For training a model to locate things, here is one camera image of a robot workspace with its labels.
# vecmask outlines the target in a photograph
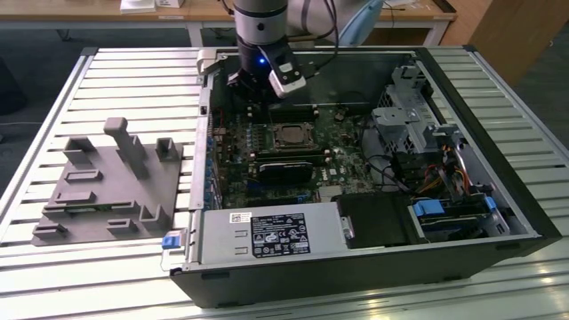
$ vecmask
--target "blue latch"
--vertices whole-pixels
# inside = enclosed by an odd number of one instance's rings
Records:
[[[483,200],[486,201],[486,205],[487,205],[487,208],[489,208],[490,212],[494,211],[496,209],[496,207],[498,207],[495,205],[494,198],[486,197],[486,198],[483,198]]]
[[[422,215],[441,215],[445,214],[445,209],[442,208],[441,201],[438,200],[421,200],[413,205],[413,211],[415,216]]]
[[[166,235],[161,239],[161,248],[163,250],[179,248],[181,236],[179,235]]]

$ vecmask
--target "white box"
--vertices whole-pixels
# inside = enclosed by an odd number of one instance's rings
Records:
[[[158,7],[178,8],[181,7],[183,0],[155,0]]]
[[[121,0],[121,14],[155,12],[153,0]]]

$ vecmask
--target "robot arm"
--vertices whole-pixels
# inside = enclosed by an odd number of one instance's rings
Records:
[[[335,8],[333,0],[233,0],[241,69],[229,86],[246,100],[270,100],[266,95],[283,98],[313,75],[305,74],[293,55],[289,27],[338,39],[337,45],[354,46],[365,40],[382,0],[342,0],[334,12],[330,5]]]

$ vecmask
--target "cardboard box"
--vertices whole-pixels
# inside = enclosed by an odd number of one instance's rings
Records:
[[[181,7],[183,0],[155,0],[158,7],[178,8]]]

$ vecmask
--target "wooden desk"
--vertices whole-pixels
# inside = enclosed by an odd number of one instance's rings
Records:
[[[437,45],[454,13],[443,13],[431,0],[382,10],[375,28],[429,29],[425,45]],[[190,45],[202,47],[201,29],[231,28],[233,18],[215,0],[185,0],[179,9],[121,15],[119,0],[0,0],[0,29],[187,29]]]

